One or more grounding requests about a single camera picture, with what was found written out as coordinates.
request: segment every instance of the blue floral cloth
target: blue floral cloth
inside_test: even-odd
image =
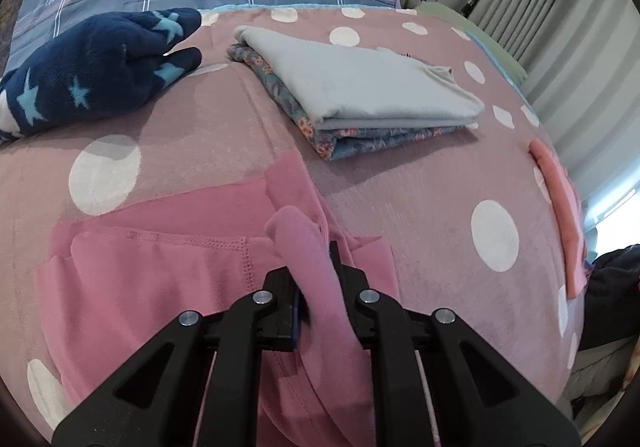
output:
[[[234,44],[226,52],[234,61],[244,62],[254,71],[269,96],[298,126],[308,143],[313,146],[323,160],[338,160],[356,154],[375,152],[403,143],[426,140],[432,136],[439,136],[460,128],[317,130],[311,124],[300,103],[257,51],[250,46]]]
[[[200,65],[197,48],[165,55],[195,32],[191,8],[89,17],[0,80],[0,139],[124,114]]]

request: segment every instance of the pink towel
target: pink towel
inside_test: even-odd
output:
[[[61,223],[36,279],[63,387],[80,402],[183,310],[223,311],[287,265],[310,319],[295,353],[263,355],[258,443],[373,445],[369,355],[350,327],[330,240],[372,287],[398,297],[386,241],[341,232],[296,151],[239,184]]]
[[[584,271],[586,247],[582,232],[580,196],[553,149],[541,140],[532,140],[529,143],[529,152],[545,177],[560,229],[567,297],[575,299],[587,284]]]

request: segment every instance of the window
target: window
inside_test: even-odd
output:
[[[596,225],[598,255],[640,243],[640,193],[632,190]]]

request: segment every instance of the white polka dot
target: white polka dot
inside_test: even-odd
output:
[[[202,26],[211,26],[213,23],[217,22],[220,14],[212,11],[201,11],[200,16],[202,17]]]
[[[360,36],[353,28],[339,26],[332,30],[329,35],[329,40],[331,44],[340,46],[357,46],[360,42]]]
[[[578,352],[578,335],[573,333],[571,335],[571,345],[569,346],[569,358],[566,361],[566,368],[572,369],[575,364],[575,355]]]
[[[209,72],[217,72],[219,70],[225,69],[229,64],[225,64],[222,62],[221,64],[211,64],[210,66],[203,66],[198,68],[196,71],[191,72],[187,77],[195,77],[196,75],[202,75]]]
[[[569,324],[569,306],[566,303],[566,286],[563,284],[558,290],[558,329],[561,337]]]
[[[60,382],[42,361],[33,359],[27,364],[27,383],[36,408],[49,427],[55,429],[72,408]]]
[[[524,116],[527,117],[527,120],[529,120],[529,123],[533,126],[533,127],[540,127],[540,119],[536,116],[536,114],[529,109],[529,107],[526,106],[526,104],[522,104],[522,107],[520,107],[520,110],[524,113]]]
[[[470,41],[471,37],[469,37],[469,35],[467,35],[466,33],[464,33],[462,30],[459,30],[458,28],[456,28],[455,26],[451,27],[451,30],[453,31],[453,33],[455,33],[458,37],[460,37],[461,39],[464,39],[465,41]]]
[[[542,171],[538,168],[538,166],[533,166],[533,177],[536,179],[536,183],[538,184],[538,188],[540,192],[542,192],[543,198],[547,203],[551,203],[551,196],[549,196],[549,189],[546,188],[545,177],[542,175]]]
[[[416,24],[415,22],[403,22],[402,28],[405,30],[409,30],[417,35],[427,35],[427,29],[420,24]]]
[[[271,18],[279,22],[295,22],[298,20],[298,10],[295,8],[274,8]]]
[[[502,109],[501,107],[494,106],[494,116],[498,122],[500,122],[504,127],[508,127],[509,129],[514,129],[513,125],[513,117],[511,113],[506,109]]]
[[[69,173],[69,193],[76,207],[90,216],[117,208],[136,185],[140,161],[140,147],[123,134],[90,143]]]
[[[478,84],[484,84],[484,75],[473,62],[465,61],[465,70]]]
[[[351,17],[352,19],[362,19],[364,12],[360,8],[341,8],[342,15],[345,17]]]
[[[494,200],[480,202],[471,215],[471,236],[480,258],[494,271],[509,270],[518,257],[520,236],[506,208]]]

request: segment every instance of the pink fold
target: pink fold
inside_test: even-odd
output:
[[[529,152],[545,178],[560,230],[567,297],[575,299],[587,284],[580,197],[553,149],[541,140],[532,140],[529,143]]]
[[[258,443],[373,445],[369,357],[346,315],[331,240],[372,287],[399,296],[386,241],[343,233],[296,151],[239,184],[60,224],[36,281],[63,387],[80,402],[180,312],[224,311],[287,265],[310,317],[295,353],[263,355]]]

